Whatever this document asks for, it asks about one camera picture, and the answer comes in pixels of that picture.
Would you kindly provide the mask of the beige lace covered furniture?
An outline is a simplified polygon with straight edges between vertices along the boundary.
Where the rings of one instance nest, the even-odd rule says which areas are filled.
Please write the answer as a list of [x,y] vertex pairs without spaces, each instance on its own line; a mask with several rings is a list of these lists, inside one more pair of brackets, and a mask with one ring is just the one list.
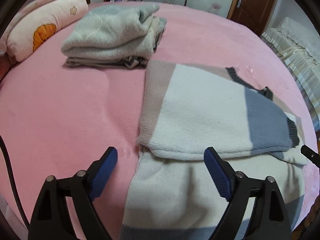
[[261,35],[293,76],[310,113],[313,127],[319,131],[319,36],[295,20],[286,17],[275,28]]

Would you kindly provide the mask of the colour-block knit sweater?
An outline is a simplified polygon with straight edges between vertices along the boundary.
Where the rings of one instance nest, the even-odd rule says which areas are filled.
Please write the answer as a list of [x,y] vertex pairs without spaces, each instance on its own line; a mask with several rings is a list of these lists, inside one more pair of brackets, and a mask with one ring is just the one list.
[[302,121],[234,68],[151,61],[139,121],[139,161],[121,239],[208,239],[227,201],[204,164],[212,147],[251,178],[275,178],[291,226],[304,198]]

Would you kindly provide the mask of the folded grey fleece garment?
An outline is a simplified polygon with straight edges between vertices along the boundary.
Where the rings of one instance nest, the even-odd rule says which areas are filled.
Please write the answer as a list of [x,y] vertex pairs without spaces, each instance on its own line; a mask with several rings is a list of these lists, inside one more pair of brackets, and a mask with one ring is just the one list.
[[137,7],[109,4],[92,9],[75,25],[61,52],[67,57],[76,48],[112,49],[145,36],[159,9],[155,3]]

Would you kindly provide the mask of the folded patterned garment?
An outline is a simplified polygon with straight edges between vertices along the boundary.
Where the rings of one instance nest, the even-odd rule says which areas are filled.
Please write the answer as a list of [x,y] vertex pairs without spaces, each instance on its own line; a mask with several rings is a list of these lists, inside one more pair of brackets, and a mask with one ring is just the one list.
[[153,17],[145,36],[127,42],[112,49],[76,48],[76,52],[67,56],[65,63],[70,67],[90,66],[104,68],[110,66],[125,66],[129,69],[145,67],[151,56],[157,50],[165,31],[167,20]]

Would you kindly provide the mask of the pink bed blanket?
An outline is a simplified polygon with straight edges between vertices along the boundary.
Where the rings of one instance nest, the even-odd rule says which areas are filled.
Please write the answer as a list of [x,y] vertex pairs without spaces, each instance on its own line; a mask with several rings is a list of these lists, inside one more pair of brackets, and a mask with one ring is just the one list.
[[[244,80],[269,87],[301,117],[305,142],[316,149],[310,114],[293,77],[257,35],[226,18],[179,5],[161,4],[157,14],[168,22],[154,59],[235,66]],[[118,239],[138,160],[145,71],[65,67],[61,44],[72,31],[70,25],[57,32],[2,81],[1,136],[27,217],[49,175],[70,177],[115,147],[116,169],[94,204]]]

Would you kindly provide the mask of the pink pillow orange print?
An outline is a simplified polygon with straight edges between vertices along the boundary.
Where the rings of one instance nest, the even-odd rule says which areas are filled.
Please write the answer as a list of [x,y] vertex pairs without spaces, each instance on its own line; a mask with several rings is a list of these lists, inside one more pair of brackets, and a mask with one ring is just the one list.
[[86,0],[54,0],[20,10],[1,36],[1,56],[22,62],[45,41],[88,12]]

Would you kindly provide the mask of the dark wooden door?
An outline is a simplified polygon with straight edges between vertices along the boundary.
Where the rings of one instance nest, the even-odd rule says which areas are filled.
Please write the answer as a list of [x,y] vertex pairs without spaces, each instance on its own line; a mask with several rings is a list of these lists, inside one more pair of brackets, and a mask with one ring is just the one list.
[[228,19],[246,26],[260,36],[276,0],[233,0]]

